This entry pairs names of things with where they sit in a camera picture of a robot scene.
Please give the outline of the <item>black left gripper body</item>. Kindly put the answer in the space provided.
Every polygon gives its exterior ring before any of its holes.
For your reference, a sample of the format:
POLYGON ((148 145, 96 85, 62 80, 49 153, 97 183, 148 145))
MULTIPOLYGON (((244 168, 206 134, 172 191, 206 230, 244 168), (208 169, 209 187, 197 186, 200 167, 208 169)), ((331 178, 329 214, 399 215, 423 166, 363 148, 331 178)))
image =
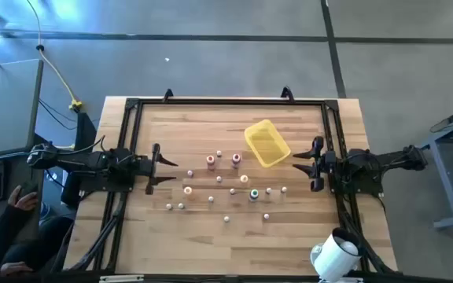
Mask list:
POLYGON ((160 145, 158 143, 153 144, 152 156, 137 156, 135 159, 135 175, 143 176, 148 178, 147 185, 145 187, 145 194, 153 194, 156 171, 156 163, 160 154, 160 145))

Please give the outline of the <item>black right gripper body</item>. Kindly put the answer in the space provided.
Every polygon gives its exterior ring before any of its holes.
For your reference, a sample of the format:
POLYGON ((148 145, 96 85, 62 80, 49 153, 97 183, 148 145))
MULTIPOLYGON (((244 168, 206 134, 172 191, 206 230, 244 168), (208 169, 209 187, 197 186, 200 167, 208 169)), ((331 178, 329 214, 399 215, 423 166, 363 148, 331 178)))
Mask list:
POLYGON ((324 178, 321 173, 332 173, 335 168, 335 152, 333 150, 325 151, 321 154, 324 146, 324 137, 317 136, 312 142, 311 157, 315 160, 313 171, 311 172, 311 191, 321 191, 324 189, 324 178))

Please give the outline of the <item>yellow translucent plastic bin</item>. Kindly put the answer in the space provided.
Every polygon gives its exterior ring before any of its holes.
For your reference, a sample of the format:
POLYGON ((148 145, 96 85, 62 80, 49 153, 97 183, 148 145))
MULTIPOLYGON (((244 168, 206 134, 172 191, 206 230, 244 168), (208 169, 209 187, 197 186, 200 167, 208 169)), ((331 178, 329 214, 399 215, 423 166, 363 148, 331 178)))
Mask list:
POLYGON ((269 168, 291 153, 290 147, 268 119, 245 129, 245 141, 262 167, 269 168))

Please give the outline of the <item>black box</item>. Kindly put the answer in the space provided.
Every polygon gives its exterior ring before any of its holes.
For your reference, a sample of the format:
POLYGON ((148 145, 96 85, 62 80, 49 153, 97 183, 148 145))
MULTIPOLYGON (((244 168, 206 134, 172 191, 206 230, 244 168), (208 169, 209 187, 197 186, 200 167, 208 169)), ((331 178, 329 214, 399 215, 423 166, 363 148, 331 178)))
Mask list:
MULTIPOLYGON (((85 149, 95 142, 97 128, 94 126, 90 117, 86 113, 79 113, 77 116, 77 127, 75 134, 74 150, 85 149)), ((71 209, 77 209, 81 196, 79 186, 81 180, 67 171, 64 188, 61 192, 61 203, 71 209)))

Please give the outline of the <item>white cylindrical container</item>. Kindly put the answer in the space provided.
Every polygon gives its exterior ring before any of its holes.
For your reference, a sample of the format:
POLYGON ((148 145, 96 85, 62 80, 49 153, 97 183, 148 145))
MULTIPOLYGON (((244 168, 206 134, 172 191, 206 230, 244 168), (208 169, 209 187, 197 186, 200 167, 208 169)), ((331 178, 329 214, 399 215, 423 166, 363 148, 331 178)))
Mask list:
POLYGON ((355 234, 335 228, 323 243, 311 249, 309 259, 319 280, 336 281, 357 267, 363 254, 363 247, 355 234))

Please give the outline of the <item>person's hand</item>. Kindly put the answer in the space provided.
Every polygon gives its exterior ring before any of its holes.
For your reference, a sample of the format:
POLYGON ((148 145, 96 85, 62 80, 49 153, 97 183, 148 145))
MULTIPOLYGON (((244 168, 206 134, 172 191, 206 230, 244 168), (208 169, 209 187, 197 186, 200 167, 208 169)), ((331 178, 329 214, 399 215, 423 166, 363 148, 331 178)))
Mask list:
POLYGON ((34 270, 30 268, 26 262, 3 263, 0 267, 0 277, 20 276, 22 274, 33 273, 34 270))
POLYGON ((21 186, 17 186, 11 192, 8 199, 8 204, 23 211, 33 210, 36 207, 37 203, 39 202, 37 199, 37 193, 32 192, 21 197, 20 196, 21 190, 22 190, 21 186))

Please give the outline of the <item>black aluminium table frame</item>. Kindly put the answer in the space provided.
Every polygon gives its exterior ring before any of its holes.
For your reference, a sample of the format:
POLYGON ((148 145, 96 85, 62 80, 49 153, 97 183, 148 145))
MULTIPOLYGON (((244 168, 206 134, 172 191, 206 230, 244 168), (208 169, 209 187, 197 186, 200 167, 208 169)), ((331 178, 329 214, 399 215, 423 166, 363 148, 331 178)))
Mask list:
POLYGON ((309 254, 338 226, 336 201, 329 190, 310 190, 309 179, 293 167, 300 162, 293 154, 309 150, 315 136, 326 134, 334 146, 367 148, 356 99, 289 103, 281 98, 174 97, 163 103, 151 97, 137 101, 131 110, 126 103, 124 97, 106 98, 98 125, 104 147, 123 145, 143 155, 158 143, 163 156, 177 166, 158 166, 159 176, 175 179, 161 183, 151 195, 145 194, 146 178, 136 179, 121 230, 118 274, 315 272, 309 254), (244 135, 246 128, 264 119, 275 125, 291 149, 269 168, 261 166, 244 135), (239 168, 232 167, 234 154, 241 156, 239 168), (207 156, 215 157, 213 171, 207 168, 207 156), (249 178, 245 186, 240 184, 242 175, 249 178), (187 186, 193 189, 189 197, 183 192, 187 186), (266 194, 269 187, 271 194, 266 194), (249 200, 252 189, 259 191, 256 201, 249 200), (172 210, 166 204, 172 204, 172 210), (230 217, 228 223, 224 216, 230 217))

